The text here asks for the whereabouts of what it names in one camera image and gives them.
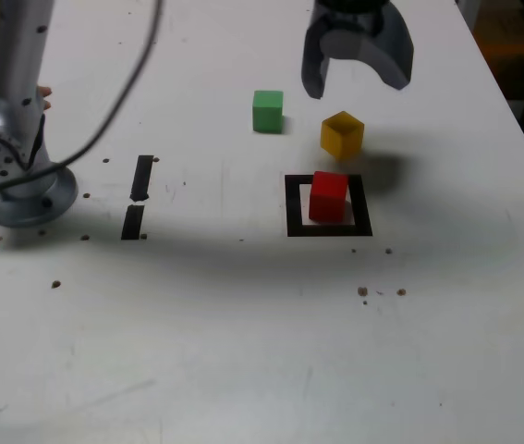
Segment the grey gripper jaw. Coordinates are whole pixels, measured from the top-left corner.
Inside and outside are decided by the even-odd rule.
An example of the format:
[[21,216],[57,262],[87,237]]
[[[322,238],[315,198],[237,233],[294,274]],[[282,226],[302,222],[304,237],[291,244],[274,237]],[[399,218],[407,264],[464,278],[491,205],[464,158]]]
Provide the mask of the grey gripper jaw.
[[372,68],[383,83],[406,88],[412,75],[414,45],[408,27],[394,7],[382,7],[383,30],[376,36],[351,31],[330,30],[321,40],[329,59],[355,60]]
[[304,41],[301,81],[309,97],[323,97],[329,57],[323,53],[321,40],[333,28],[330,15],[323,15],[312,22]]

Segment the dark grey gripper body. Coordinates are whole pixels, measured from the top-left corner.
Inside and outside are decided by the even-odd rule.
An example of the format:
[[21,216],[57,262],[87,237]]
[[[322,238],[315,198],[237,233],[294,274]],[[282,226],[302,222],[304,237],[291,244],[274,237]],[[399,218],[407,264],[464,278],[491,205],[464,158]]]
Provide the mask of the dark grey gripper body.
[[383,13],[329,14],[327,22],[331,30],[351,31],[374,37],[383,30]]

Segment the person's hand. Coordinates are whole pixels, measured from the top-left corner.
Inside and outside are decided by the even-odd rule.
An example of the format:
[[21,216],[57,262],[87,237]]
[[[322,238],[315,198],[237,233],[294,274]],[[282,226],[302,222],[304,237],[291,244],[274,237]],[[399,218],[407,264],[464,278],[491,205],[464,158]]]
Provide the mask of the person's hand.
[[21,90],[0,84],[0,129],[14,133],[30,131],[51,106],[48,101],[51,94],[52,89],[46,86]]

